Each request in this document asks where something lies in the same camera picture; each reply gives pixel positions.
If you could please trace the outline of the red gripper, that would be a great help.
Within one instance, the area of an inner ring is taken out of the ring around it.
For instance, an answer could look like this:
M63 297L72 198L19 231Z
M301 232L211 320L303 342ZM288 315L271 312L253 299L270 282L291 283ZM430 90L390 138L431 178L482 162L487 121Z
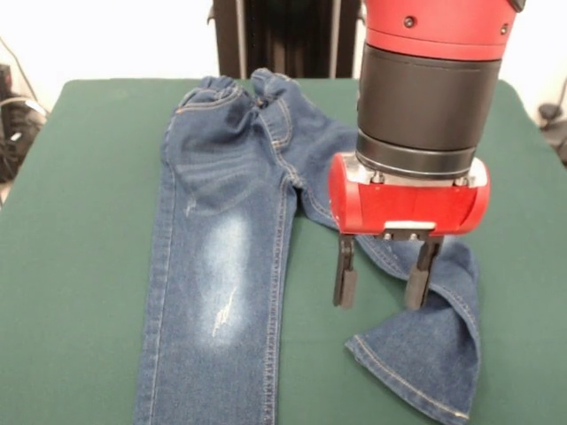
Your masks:
M332 219L338 226L338 263L333 305L353 306L357 272L353 235L403 237L464 235L482 221L490 197L485 164L472 161L469 172L449 180L421 180L365 167L352 152L333 156L329 171ZM420 309L427 298L431 270L443 237L426 239L412 266L405 289L407 309Z

